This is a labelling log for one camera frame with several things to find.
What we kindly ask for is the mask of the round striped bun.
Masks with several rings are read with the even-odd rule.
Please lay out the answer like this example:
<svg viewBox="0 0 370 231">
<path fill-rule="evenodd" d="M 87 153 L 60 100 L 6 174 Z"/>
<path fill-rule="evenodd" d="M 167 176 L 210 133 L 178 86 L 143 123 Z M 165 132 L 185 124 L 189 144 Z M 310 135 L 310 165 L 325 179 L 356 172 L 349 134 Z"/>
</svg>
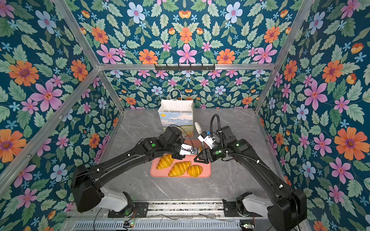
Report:
<svg viewBox="0 0 370 231">
<path fill-rule="evenodd" d="M 187 174 L 191 177 L 198 177 L 202 174 L 203 168 L 199 165 L 192 165 L 187 169 Z"/>
</svg>

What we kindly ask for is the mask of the painted landscape paper bag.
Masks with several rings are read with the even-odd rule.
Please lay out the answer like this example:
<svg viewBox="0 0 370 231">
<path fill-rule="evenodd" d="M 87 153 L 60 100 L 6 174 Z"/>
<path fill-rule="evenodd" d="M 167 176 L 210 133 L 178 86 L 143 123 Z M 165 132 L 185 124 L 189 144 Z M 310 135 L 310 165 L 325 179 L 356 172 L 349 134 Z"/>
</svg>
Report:
<svg viewBox="0 0 370 231">
<path fill-rule="evenodd" d="M 180 90 L 170 90 L 169 99 L 161 100 L 158 114 L 164 130 L 174 125 L 180 127 L 183 136 L 194 136 L 194 101 L 184 100 Z"/>
</svg>

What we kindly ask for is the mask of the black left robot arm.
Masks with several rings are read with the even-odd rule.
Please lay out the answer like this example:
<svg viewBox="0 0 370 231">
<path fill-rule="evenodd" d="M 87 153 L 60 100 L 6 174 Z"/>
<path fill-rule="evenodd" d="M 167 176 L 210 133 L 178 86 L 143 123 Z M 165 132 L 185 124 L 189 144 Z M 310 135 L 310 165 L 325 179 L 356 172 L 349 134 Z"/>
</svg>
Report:
<svg viewBox="0 0 370 231">
<path fill-rule="evenodd" d="M 71 190 L 78 212 L 105 208 L 118 213 L 130 213 L 132 200 L 128 193 L 105 188 L 105 184 L 133 167 L 150 162 L 164 154 L 180 157 L 184 142 L 182 131 L 170 126 L 158 137 L 142 139 L 132 149 L 106 162 L 75 168 Z"/>
</svg>

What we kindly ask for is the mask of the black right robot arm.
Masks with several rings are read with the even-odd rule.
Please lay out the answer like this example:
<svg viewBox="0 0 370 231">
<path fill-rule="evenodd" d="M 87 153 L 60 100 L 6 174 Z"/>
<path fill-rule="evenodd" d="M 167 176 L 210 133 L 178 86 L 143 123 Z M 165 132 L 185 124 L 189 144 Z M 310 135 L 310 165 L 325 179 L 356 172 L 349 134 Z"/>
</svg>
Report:
<svg viewBox="0 0 370 231">
<path fill-rule="evenodd" d="M 240 214 L 255 213 L 267 218 L 277 231 L 290 231 L 307 219 L 307 199 L 300 189 L 293 189 L 279 178 L 257 155 L 255 149 L 245 139 L 238 140 L 230 127 L 225 126 L 216 132 L 204 132 L 196 125 L 198 140 L 207 144 L 194 159 L 198 163 L 211 163 L 231 157 L 245 167 L 267 194 L 267 198 L 246 192 L 237 198 Z"/>
</svg>

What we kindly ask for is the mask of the croissant left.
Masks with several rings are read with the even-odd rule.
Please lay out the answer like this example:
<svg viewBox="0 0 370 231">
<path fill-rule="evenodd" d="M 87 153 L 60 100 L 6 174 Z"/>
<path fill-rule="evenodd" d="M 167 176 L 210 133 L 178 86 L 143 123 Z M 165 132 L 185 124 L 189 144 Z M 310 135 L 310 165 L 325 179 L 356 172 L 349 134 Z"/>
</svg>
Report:
<svg viewBox="0 0 370 231">
<path fill-rule="evenodd" d="M 161 169 L 168 168 L 172 165 L 173 161 L 174 159 L 172 158 L 171 154 L 165 154 L 160 158 L 156 166 L 156 169 L 161 170 Z"/>
</svg>

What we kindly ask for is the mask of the croissant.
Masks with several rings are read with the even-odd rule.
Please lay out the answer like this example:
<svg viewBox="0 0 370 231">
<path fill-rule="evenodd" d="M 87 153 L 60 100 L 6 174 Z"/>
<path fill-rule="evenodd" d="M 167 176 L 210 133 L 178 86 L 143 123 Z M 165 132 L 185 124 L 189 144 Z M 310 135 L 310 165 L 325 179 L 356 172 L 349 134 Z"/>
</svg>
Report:
<svg viewBox="0 0 370 231">
<path fill-rule="evenodd" d="M 156 169 L 161 170 L 161 169 L 168 168 L 172 165 L 173 161 L 174 159 L 172 158 L 171 154 L 165 154 L 160 158 L 156 166 Z"/>
<path fill-rule="evenodd" d="M 169 177 L 177 177 L 182 176 L 187 171 L 187 169 L 191 166 L 190 161 L 178 162 L 175 163 L 170 172 L 168 173 Z"/>
</svg>

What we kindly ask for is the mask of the croissant centre bottom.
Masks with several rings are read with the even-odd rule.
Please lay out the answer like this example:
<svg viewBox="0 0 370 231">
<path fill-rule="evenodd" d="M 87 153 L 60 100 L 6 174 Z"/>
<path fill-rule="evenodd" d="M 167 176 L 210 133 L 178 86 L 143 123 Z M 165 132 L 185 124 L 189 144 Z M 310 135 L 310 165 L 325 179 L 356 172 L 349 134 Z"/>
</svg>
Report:
<svg viewBox="0 0 370 231">
<path fill-rule="evenodd" d="M 190 161 L 178 162 L 175 163 L 170 172 L 168 173 L 169 177 L 177 177 L 182 176 L 187 171 L 187 169 L 191 166 Z"/>
</svg>

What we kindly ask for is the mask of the pink rectangular tray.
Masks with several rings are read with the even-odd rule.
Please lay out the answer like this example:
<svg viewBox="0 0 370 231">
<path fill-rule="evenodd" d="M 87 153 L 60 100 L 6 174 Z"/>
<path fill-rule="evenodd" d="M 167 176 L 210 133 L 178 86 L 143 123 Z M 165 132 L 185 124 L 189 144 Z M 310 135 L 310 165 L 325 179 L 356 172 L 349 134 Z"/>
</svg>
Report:
<svg viewBox="0 0 370 231">
<path fill-rule="evenodd" d="M 164 154 L 152 161 L 150 174 L 163 178 L 208 178 L 211 176 L 211 164 L 194 161 L 194 155 L 185 155 L 181 160 L 171 154 Z"/>
</svg>

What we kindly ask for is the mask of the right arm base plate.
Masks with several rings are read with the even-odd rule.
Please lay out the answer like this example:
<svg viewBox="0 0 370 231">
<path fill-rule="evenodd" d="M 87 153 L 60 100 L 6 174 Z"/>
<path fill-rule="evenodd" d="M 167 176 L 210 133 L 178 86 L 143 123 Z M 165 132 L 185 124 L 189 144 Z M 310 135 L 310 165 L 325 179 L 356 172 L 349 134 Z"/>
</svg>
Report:
<svg viewBox="0 0 370 231">
<path fill-rule="evenodd" d="M 235 201 L 227 201 L 222 199 L 222 203 L 225 217 L 243 217 L 247 215 Z"/>
</svg>

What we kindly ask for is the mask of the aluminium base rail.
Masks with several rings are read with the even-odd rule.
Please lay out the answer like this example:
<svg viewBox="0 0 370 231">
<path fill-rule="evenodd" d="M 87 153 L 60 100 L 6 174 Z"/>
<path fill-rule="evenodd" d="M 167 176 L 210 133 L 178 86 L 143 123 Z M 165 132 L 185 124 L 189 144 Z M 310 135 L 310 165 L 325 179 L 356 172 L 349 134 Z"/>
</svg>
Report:
<svg viewBox="0 0 370 231">
<path fill-rule="evenodd" d="M 145 218 L 109 218 L 108 209 L 70 212 L 63 231 L 273 231 L 258 214 L 225 217 L 222 199 L 153 200 Z"/>
</svg>

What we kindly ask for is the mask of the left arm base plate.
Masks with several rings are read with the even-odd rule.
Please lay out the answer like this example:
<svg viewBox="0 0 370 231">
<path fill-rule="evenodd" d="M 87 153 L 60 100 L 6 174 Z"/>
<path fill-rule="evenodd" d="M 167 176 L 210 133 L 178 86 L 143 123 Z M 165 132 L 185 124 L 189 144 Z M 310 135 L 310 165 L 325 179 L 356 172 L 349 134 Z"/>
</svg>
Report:
<svg viewBox="0 0 370 231">
<path fill-rule="evenodd" d="M 120 212 L 110 210 L 108 213 L 109 218 L 145 218 L 148 212 L 148 202 L 133 202 L 129 203 Z"/>
</svg>

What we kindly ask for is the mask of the black hook rail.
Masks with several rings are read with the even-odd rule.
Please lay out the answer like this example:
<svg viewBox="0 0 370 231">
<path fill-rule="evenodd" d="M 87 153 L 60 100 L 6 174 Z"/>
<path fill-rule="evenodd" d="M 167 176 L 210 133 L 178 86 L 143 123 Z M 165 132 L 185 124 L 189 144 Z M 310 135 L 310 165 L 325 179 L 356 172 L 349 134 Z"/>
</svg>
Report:
<svg viewBox="0 0 370 231">
<path fill-rule="evenodd" d="M 155 64 L 156 71 L 213 71 L 214 64 Z"/>
</svg>

